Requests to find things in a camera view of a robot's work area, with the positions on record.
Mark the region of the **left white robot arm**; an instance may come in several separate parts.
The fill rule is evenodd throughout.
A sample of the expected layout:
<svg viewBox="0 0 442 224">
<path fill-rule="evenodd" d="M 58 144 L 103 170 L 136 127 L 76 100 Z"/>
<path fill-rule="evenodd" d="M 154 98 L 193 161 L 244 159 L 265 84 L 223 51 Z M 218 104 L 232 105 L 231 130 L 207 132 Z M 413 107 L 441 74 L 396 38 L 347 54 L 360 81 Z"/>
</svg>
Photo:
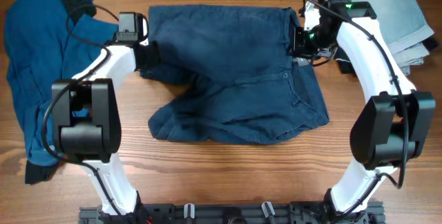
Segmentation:
<svg viewBox="0 0 442 224">
<path fill-rule="evenodd" d="M 122 141 L 116 89 L 133 72 L 160 63 L 157 43 L 116 42 L 69 80 L 52 85 L 52 141 L 68 163 L 88 174 L 101 199 L 104 223 L 147 223 L 148 211 L 117 153 Z"/>
</svg>

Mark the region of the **dark navy denim shorts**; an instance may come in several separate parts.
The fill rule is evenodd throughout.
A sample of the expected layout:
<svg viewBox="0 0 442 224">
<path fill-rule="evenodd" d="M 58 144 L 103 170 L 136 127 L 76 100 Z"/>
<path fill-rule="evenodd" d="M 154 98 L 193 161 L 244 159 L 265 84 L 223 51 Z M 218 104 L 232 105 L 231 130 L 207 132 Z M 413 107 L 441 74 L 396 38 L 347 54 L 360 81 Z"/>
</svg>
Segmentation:
<svg viewBox="0 0 442 224">
<path fill-rule="evenodd" d="M 294 56 L 291 8 L 152 6 L 160 63 L 142 77 L 187 90 L 149 119 L 154 138 L 275 144 L 329 122 L 313 66 Z"/>
</svg>

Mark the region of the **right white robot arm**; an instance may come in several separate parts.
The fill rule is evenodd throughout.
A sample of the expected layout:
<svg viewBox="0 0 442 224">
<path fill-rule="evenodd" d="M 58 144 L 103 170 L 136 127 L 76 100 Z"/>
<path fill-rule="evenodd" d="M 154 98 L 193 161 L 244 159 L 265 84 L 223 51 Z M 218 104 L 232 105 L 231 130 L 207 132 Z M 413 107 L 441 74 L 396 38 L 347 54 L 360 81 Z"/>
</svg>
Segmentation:
<svg viewBox="0 0 442 224">
<path fill-rule="evenodd" d="M 406 164 L 421 155 L 436 102 L 400 71 L 367 2 L 308 1 L 303 17 L 296 48 L 314 57 L 341 48 L 365 97 L 349 136 L 353 158 L 317 214 L 321 223 L 352 221 L 367 214 L 368 201 L 384 180 L 403 187 Z"/>
</svg>

